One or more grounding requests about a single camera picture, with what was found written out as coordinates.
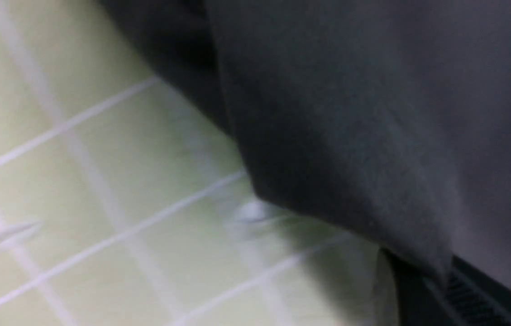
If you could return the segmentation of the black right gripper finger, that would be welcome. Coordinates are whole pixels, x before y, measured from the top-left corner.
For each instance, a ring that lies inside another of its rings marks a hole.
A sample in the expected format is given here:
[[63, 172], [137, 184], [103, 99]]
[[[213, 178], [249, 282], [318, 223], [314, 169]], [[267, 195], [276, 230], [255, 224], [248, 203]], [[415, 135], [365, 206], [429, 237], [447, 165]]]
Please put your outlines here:
[[511, 291], [460, 258], [440, 288], [386, 250], [384, 324], [511, 326]]

